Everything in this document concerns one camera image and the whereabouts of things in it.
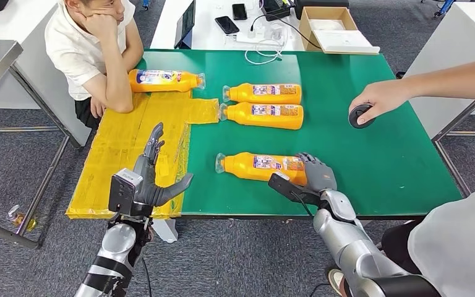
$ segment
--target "floor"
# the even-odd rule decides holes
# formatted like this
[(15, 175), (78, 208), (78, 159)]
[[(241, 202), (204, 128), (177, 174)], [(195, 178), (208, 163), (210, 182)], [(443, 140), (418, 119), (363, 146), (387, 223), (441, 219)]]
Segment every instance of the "floor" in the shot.
[[(165, 0), (150, 10), (138, 6), (135, 18), (148, 47)], [(365, 36), (382, 47), (394, 71), (406, 70), (434, 31), (434, 2), (351, 0), (351, 13)], [(49, 124), (38, 111), (0, 110), (0, 126)], [(462, 125), (475, 129), (475, 116)], [(28, 207), (62, 135), (0, 134), (0, 225), (6, 212)], [(448, 137), (449, 154), (475, 190), (475, 138)], [(90, 143), (68, 147), (36, 216), (43, 246), (29, 250), (0, 239), (0, 296), (73, 296), (103, 237), (103, 220), (72, 220), (65, 215)], [(371, 237), (397, 222), (372, 222)], [(308, 296), (333, 265), (308, 220), (178, 220), (179, 241), (156, 240), (144, 252), (154, 296)], [(142, 266), (136, 267), (129, 296), (145, 296)], [(315, 296), (334, 296), (320, 287)]]

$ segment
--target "boy's arm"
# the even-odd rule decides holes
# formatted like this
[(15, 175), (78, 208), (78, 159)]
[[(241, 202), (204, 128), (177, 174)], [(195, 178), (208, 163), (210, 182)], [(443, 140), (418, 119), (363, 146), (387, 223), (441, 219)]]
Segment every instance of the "boy's arm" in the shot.
[(132, 70), (143, 56), (143, 42), (135, 21), (132, 20), (126, 26), (126, 50), (122, 54), (123, 64), (126, 67), (126, 71)]
[(372, 104), (374, 107), (357, 119), (358, 124), (362, 124), (420, 96), (475, 99), (475, 62), (404, 79), (375, 82), (352, 101), (349, 112), (357, 105)]
[(118, 26), (110, 15), (80, 15), (81, 23), (101, 43), (108, 76), (98, 74), (83, 84), (90, 95), (118, 113), (132, 111), (132, 90), (118, 46)]

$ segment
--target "black shorts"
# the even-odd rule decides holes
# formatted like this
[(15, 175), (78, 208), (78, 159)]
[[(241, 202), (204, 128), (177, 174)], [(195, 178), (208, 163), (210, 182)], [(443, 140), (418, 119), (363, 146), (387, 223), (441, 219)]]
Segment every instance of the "black shorts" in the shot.
[(409, 235), (422, 220), (387, 229), (382, 237), (382, 248), (389, 259), (412, 274), (421, 274), (409, 254)]
[(90, 111), (90, 101), (91, 97), (88, 97), (82, 101), (75, 100), (75, 115), (82, 121), (85, 126), (92, 128), (92, 130), (97, 130), (99, 128), (99, 123), (101, 118), (94, 118), (92, 112)]

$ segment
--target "plastic bottle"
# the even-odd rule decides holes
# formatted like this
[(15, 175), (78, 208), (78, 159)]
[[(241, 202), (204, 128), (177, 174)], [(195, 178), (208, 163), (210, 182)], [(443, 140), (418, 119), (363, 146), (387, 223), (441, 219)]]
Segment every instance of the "plastic bottle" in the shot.
[[(12, 223), (12, 225), (18, 227), (21, 225), (25, 218), (25, 214), (18, 211), (19, 205), (14, 205), (7, 213), (6, 219)], [(37, 226), (37, 221), (31, 218), (26, 227), (27, 231), (32, 231)]]
[(227, 106), (222, 103), (219, 118), (221, 121), (231, 119), (238, 124), (248, 126), (298, 130), (303, 124), (303, 107), (301, 105), (248, 102)]
[(223, 87), (223, 101), (300, 104), (301, 86), (296, 84), (251, 85), (244, 83), (237, 87)]
[(228, 172), (238, 178), (268, 181), (272, 173), (277, 171), (288, 176), (294, 184), (307, 184), (304, 164), (297, 157), (255, 155), (247, 152), (234, 156), (219, 153), (216, 157), (217, 173)]
[(193, 88), (205, 88), (205, 74), (186, 71), (139, 70), (128, 73), (132, 92), (188, 92)]

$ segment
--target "black cable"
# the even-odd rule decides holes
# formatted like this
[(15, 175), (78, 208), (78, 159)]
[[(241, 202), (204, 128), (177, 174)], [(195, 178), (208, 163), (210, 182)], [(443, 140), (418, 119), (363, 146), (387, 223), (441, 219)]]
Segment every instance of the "black cable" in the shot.
[(319, 283), (318, 285), (316, 285), (316, 286), (314, 287), (314, 290), (312, 290), (312, 293), (310, 294), (309, 297), (313, 297), (313, 296), (314, 296), (314, 293), (316, 293), (316, 291), (318, 290), (318, 288), (319, 288), (320, 286), (330, 286), (330, 284), (329, 284), (329, 283)]
[(285, 25), (288, 25), (290, 27), (292, 27), (292, 29), (294, 29), (296, 32), (298, 32), (301, 37), (305, 38), (305, 40), (307, 40), (310, 44), (314, 45), (315, 47), (321, 49), (321, 46), (319, 45), (315, 45), (312, 41), (310, 41), (305, 35), (303, 35), (298, 29), (296, 29), (294, 26), (292, 26), (291, 24), (285, 22), (284, 20), (282, 20), (280, 17), (278, 17), (277, 15), (273, 15), (273, 14), (263, 14), (263, 15), (260, 15), (258, 17), (256, 17), (254, 19), (254, 21), (252, 22), (252, 25), (250, 26), (250, 31), (254, 31), (254, 23), (257, 19), (259, 19), (260, 17), (266, 17), (266, 16), (270, 16), (270, 17), (275, 17), (276, 19), (278, 19), (280, 22), (284, 23)]
[(145, 263), (145, 258), (141, 257), (141, 261), (143, 262), (143, 267), (145, 267), (145, 273), (147, 274), (148, 295), (149, 297), (152, 297), (152, 287), (150, 286), (150, 276), (148, 275), (148, 268), (147, 268), (147, 264)]
[(298, 194), (294, 193), (294, 192), (290, 192), (290, 194), (292, 194), (292, 196), (296, 197), (296, 198), (301, 202), (301, 204), (303, 205), (303, 207), (305, 207), (305, 210), (307, 211), (307, 213), (309, 214), (309, 216), (310, 216), (311, 218), (314, 218), (314, 216), (312, 215), (312, 212), (310, 212), (310, 210), (309, 210), (307, 204), (306, 204), (305, 202), (303, 202), (303, 199), (301, 199), (301, 197), (300, 197)]

